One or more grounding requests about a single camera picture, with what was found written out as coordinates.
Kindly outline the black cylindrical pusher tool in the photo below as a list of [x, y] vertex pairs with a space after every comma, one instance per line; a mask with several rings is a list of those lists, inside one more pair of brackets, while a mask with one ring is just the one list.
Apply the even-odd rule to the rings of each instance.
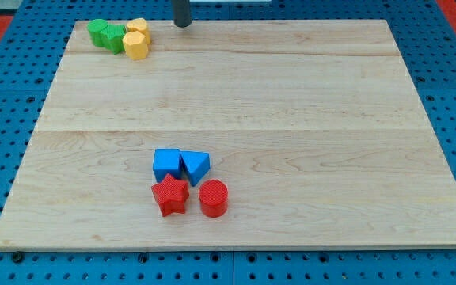
[[186, 28], [192, 23], [190, 0], [172, 0], [173, 23]]

